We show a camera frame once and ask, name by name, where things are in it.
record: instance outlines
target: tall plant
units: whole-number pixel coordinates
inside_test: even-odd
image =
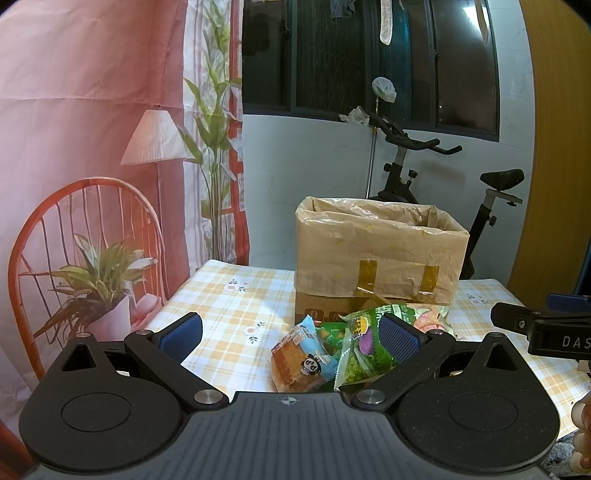
[[[204,29],[208,80],[199,88],[191,80],[185,82],[195,97],[198,107],[194,115],[197,133],[203,150],[192,134],[179,127],[183,141],[203,175],[207,199],[201,200],[201,216],[211,221],[211,233],[205,233],[210,258],[224,260],[222,206],[230,193],[230,182],[236,177],[224,163],[223,153],[232,148],[228,138],[229,113],[225,108],[231,87],[241,87],[242,79],[229,77],[230,23],[216,5],[215,0],[205,8],[210,30]]]

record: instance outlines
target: plastic wrapper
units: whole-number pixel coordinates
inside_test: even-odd
[[[316,335],[324,350],[337,360],[343,349],[346,328],[345,322],[324,322],[316,329]]]
[[[307,316],[271,350],[271,376],[280,392],[307,392],[332,381],[337,361],[322,347]]]
[[[393,313],[423,333],[444,330],[454,335],[446,321],[448,307],[418,303],[384,305],[354,312],[345,317],[348,328],[335,378],[335,390],[343,385],[368,382],[389,372],[397,362],[379,342],[379,322],[384,313]]]

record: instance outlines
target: green snack bag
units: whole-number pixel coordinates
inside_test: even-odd
[[[319,327],[316,327],[316,336],[324,350],[337,360],[340,358],[340,352],[343,348],[346,328],[347,323],[345,322],[324,322]]]
[[[396,360],[378,341],[378,323],[382,315],[376,309],[369,309],[343,317],[349,327],[345,330],[335,390],[342,385],[383,375],[396,366]]]

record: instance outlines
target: metal screw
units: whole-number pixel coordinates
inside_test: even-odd
[[[357,393],[357,400],[368,405],[377,405],[386,400],[386,394],[381,390],[368,388]]]
[[[208,388],[206,390],[199,390],[193,396],[197,403],[202,403],[204,405],[213,405],[214,403],[218,403],[223,399],[223,393],[219,390],[212,390]]]

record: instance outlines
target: yellow plaid tablecloth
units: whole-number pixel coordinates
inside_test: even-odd
[[[269,374],[271,348],[293,326],[294,273],[207,262],[164,306],[148,328],[161,330],[187,312],[203,319],[203,340],[183,365],[230,398],[237,391],[275,391]],[[461,281],[449,322],[461,340],[479,341],[496,329],[490,310],[498,302],[519,301],[496,280]],[[554,401],[561,418],[560,436],[576,428],[572,404],[591,384],[572,360],[531,356],[525,337],[506,334]]]

